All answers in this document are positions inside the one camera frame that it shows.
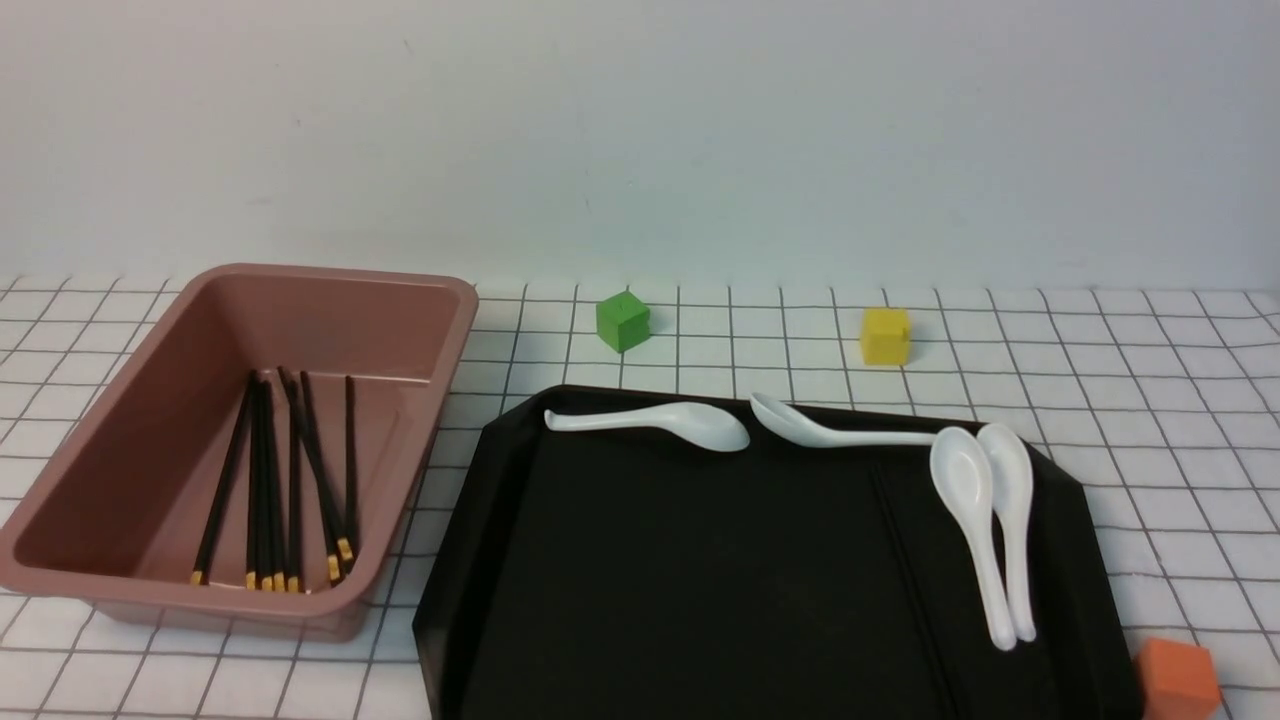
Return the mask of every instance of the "brown rectangular bin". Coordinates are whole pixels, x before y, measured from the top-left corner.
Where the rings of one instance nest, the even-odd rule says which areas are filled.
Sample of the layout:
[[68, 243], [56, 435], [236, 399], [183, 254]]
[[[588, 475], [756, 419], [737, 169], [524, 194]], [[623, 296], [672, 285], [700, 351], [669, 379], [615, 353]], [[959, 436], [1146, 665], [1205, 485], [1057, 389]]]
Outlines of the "brown rectangular bin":
[[[0, 584], [78, 597], [122, 620], [207, 616], [343, 641], [421, 475], [477, 306], [456, 278], [227, 265], [174, 301], [0, 532]], [[308, 370], [337, 502], [343, 503], [343, 378], [356, 378], [360, 555], [329, 587], [320, 512], [303, 462], [307, 594], [244, 589], [248, 452], [209, 585], [192, 562], [250, 370]], [[276, 437], [288, 405], [273, 378]]]

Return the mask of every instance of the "orange cube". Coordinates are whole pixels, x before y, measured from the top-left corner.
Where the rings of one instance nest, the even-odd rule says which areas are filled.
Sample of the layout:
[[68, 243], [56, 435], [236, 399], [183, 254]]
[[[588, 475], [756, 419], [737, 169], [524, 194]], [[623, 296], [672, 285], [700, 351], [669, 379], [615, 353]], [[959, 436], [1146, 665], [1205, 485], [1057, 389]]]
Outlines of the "orange cube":
[[1147, 720], [1207, 720], [1222, 702], [1213, 659], [1202, 647], [1152, 638], [1134, 662]]

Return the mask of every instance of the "green cube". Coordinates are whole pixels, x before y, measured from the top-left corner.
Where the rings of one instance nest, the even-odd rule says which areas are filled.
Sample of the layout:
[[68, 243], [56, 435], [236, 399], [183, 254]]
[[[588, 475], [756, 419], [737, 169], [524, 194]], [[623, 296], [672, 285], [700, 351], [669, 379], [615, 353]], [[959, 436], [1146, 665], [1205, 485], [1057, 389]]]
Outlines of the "green cube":
[[617, 352], [649, 340], [649, 307], [630, 291], [595, 304], [595, 334]]

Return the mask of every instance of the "yellow cube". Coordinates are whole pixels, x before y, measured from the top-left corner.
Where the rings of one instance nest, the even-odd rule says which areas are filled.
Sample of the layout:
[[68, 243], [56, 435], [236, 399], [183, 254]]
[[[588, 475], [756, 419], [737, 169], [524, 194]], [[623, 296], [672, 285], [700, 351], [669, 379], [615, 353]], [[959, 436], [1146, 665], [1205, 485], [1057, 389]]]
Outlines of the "yellow cube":
[[868, 307], [863, 313], [863, 363], [906, 365], [911, 354], [911, 320], [906, 310]]

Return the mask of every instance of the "white wall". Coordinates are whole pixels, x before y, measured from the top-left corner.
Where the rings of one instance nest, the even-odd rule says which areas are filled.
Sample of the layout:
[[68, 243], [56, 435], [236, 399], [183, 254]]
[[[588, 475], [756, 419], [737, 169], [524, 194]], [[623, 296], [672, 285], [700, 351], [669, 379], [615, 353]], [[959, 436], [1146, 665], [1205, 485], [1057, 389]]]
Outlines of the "white wall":
[[0, 268], [1280, 284], [1275, 0], [0, 3]]

